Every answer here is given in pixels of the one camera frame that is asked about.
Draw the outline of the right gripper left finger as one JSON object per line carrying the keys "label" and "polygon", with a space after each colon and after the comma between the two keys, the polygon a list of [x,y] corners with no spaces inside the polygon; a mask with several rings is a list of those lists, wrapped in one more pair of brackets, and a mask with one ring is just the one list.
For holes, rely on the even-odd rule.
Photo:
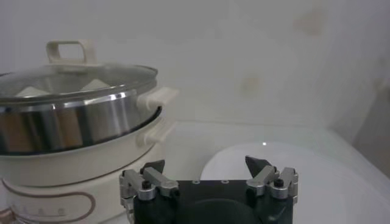
{"label": "right gripper left finger", "polygon": [[134,169],[124,170],[119,175],[119,194],[121,201],[134,197],[141,201],[154,200],[157,194],[167,198],[180,196],[179,182],[162,174],[164,160],[146,163],[138,172]]}

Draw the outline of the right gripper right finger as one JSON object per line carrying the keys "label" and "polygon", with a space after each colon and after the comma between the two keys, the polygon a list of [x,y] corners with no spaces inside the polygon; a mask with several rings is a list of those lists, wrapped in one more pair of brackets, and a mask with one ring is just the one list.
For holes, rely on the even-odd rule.
{"label": "right gripper right finger", "polygon": [[257,197],[263,196],[268,190],[276,200],[286,200],[289,197],[297,200],[299,175],[295,168],[285,167],[279,172],[267,160],[251,156],[245,157],[245,163],[252,176],[246,181],[246,185]]}

